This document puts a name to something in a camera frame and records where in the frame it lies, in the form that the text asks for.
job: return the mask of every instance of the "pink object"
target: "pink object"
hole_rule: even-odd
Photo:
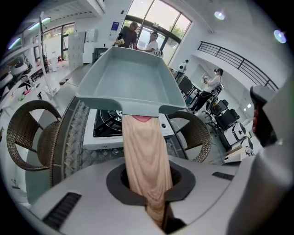
[[[142,123],[145,123],[151,119],[151,117],[146,117],[146,116],[135,116],[134,115],[133,117]]]
[[[26,95],[27,93],[29,93],[31,91],[31,89],[28,89],[27,91],[24,92],[24,95]]]

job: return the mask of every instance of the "gas stove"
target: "gas stove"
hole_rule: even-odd
[[[121,117],[121,111],[91,109],[85,128],[84,148],[98,150],[123,147]],[[165,139],[174,135],[164,114],[159,114],[159,122]]]

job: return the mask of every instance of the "ceiling light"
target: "ceiling light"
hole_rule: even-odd
[[[15,39],[14,42],[8,47],[8,49],[10,50],[12,47],[14,47],[14,45],[15,45],[16,43],[18,43],[19,40],[20,40],[20,38]]]
[[[47,22],[48,20],[51,20],[51,18],[50,18],[50,17],[47,17],[47,18],[43,19],[43,20],[42,20],[42,23],[45,23],[45,22]],[[38,26],[39,26],[39,23],[36,23],[36,24],[34,24],[33,26],[29,27],[28,30],[33,30],[33,29],[37,28]]]
[[[216,11],[215,12],[215,17],[218,18],[219,20],[224,20],[225,19],[225,15],[221,11]]]
[[[280,42],[280,43],[285,43],[287,41],[285,34],[283,32],[281,32],[280,30],[275,30],[274,35],[275,35],[276,40],[278,40],[278,42]]]

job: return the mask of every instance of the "blue sign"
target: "blue sign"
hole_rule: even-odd
[[[119,22],[113,22],[111,30],[117,31],[119,28]]]

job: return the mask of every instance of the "tree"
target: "tree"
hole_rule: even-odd
[[[51,37],[52,37],[51,33],[47,33],[47,34],[45,35],[45,39],[50,39]]]
[[[68,28],[64,34],[72,34],[74,32],[74,28],[73,27],[70,27]]]
[[[175,36],[177,36],[178,38],[182,38],[183,37],[183,35],[184,35],[184,33],[185,33],[185,30],[184,29],[182,29],[182,28],[180,28],[180,27],[178,27],[177,25],[175,25],[174,26],[174,28],[173,28],[173,31],[171,31]]]

